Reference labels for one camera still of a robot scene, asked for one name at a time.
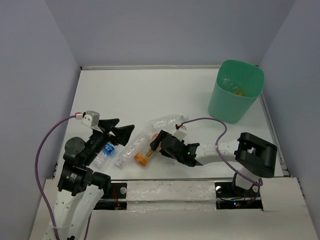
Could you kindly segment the small yellow cap bottle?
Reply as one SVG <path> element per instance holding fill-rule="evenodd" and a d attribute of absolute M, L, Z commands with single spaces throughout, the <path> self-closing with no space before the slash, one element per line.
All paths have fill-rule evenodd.
<path fill-rule="evenodd" d="M 242 89 L 240 87 L 238 87 L 238 86 L 233 87 L 229 92 L 231 94 L 239 96 L 239 97 L 243 97 L 244 96 L 244 93 L 243 93 Z"/>

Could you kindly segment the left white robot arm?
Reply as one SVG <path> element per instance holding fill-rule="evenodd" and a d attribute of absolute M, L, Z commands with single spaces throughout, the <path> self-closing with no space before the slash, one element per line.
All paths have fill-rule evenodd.
<path fill-rule="evenodd" d="M 110 194 L 111 177 L 89 166 L 108 143 L 125 146 L 129 142 L 135 126 L 117 127 L 119 121 L 90 123 L 92 134 L 87 141 L 72 137 L 65 143 L 54 208 L 46 202 L 50 221 L 43 239 L 76 240 L 98 201 Z"/>

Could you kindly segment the clear crushed bottle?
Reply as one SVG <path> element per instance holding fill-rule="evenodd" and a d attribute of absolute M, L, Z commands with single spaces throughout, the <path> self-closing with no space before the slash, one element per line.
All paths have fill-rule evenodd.
<path fill-rule="evenodd" d="M 172 130 L 176 125 L 186 121 L 188 117 L 183 114 L 170 114 L 162 117 L 152 119 L 148 122 L 148 125 L 154 131 L 160 130 Z"/>

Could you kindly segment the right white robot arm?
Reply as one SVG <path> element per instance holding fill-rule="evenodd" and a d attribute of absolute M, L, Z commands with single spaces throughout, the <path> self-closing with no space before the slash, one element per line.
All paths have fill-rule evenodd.
<path fill-rule="evenodd" d="M 185 144 L 186 136 L 183 128 L 173 134 L 161 130 L 149 146 L 188 167 L 225 163 L 234 171 L 230 190 L 235 196 L 242 196 L 254 185 L 260 187 L 263 178 L 275 176 L 278 148 L 251 133 L 242 132 L 236 140 L 214 144 Z"/>

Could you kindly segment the blue label water bottle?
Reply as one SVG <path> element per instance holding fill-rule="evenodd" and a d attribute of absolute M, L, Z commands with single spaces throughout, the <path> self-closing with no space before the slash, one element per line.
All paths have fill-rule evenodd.
<path fill-rule="evenodd" d="M 107 143 L 100 153 L 96 156 L 92 164 L 98 169 L 103 170 L 108 167 L 113 160 L 115 154 L 115 146 L 111 143 Z"/>

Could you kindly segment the orange label tea bottle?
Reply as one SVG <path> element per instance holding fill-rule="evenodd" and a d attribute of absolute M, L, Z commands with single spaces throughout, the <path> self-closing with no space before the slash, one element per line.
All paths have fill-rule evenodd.
<path fill-rule="evenodd" d="M 147 141 L 145 146 L 140 150 L 135 156 L 134 160 L 142 167 L 145 167 L 148 162 L 150 161 L 150 158 L 152 155 L 156 152 L 155 150 L 152 150 L 150 147 L 150 143 L 154 141 L 159 134 L 156 133 L 152 136 L 150 140 Z"/>

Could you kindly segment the clear bottle white cap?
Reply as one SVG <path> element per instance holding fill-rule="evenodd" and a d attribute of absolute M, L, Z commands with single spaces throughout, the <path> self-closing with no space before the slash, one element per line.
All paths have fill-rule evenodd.
<path fill-rule="evenodd" d="M 115 165 L 119 169 L 123 169 L 125 165 L 131 161 L 134 156 L 150 141 L 150 135 L 142 131 L 140 132 L 124 149 L 119 153 Z"/>

